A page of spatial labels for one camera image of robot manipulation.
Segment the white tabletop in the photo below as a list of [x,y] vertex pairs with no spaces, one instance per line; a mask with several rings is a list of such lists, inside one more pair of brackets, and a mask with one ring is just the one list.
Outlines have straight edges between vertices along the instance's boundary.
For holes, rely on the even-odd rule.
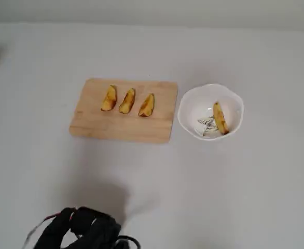
[[[0,24],[0,50],[0,248],[81,205],[146,249],[304,248],[304,33]],[[219,142],[176,117],[168,144],[72,137],[89,77],[175,81],[177,107],[223,84],[243,123]]]

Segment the apple wedge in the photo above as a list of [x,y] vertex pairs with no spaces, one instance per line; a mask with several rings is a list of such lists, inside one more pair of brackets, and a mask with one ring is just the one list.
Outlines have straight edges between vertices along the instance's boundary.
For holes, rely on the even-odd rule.
[[133,104],[135,103],[135,89],[131,88],[119,107],[119,112],[123,114],[128,114],[131,111]]
[[229,130],[227,128],[224,113],[221,110],[221,106],[218,101],[215,102],[213,105],[213,116],[215,119],[215,124],[218,127],[218,130],[221,132],[222,135],[226,135],[229,132]]
[[138,115],[140,117],[149,117],[151,116],[154,109],[154,94],[150,93],[145,101],[143,102]]
[[108,88],[106,97],[102,103],[101,110],[108,111],[112,110],[116,104],[117,97],[116,97],[116,88],[115,86],[110,86]]

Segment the black object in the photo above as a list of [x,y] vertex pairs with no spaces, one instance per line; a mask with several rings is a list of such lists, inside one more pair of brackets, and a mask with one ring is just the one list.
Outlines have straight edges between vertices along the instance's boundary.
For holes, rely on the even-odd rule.
[[60,249],[69,229],[78,239],[65,249],[129,249],[128,240],[141,248],[136,239],[119,236],[121,226],[111,216],[87,207],[67,207],[46,227],[34,249]]

